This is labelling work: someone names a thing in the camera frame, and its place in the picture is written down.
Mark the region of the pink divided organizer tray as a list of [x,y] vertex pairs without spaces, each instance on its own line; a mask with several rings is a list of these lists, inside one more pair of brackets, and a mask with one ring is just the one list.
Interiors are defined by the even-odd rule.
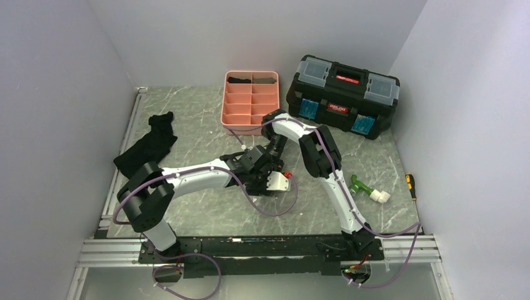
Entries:
[[[253,78],[275,78],[275,84],[253,84]],[[224,80],[221,124],[249,129],[280,108],[279,75],[275,71],[228,71]]]

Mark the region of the black underwear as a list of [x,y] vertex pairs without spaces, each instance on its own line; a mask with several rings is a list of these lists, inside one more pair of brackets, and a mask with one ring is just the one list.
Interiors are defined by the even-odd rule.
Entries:
[[144,164],[160,163],[178,140],[173,133],[173,112],[153,115],[148,119],[151,130],[128,150],[113,160],[117,170],[130,179]]

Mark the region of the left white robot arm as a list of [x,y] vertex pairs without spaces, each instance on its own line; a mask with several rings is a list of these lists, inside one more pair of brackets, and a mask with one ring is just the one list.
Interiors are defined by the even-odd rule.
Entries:
[[188,167],[163,169],[154,161],[147,162],[121,188],[117,200],[127,224],[152,242],[158,258],[170,263],[180,252],[177,236],[164,219],[173,199],[231,186],[242,187],[250,196],[269,196],[268,177],[283,166],[279,152],[260,145]]

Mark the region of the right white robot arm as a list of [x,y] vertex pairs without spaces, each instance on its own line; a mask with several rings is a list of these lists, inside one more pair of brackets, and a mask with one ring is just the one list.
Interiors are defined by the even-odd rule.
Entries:
[[282,109],[265,115],[261,126],[264,137],[283,136],[299,145],[306,171],[322,184],[338,215],[345,253],[351,259],[362,258],[375,235],[346,186],[341,153],[329,128],[304,124]]

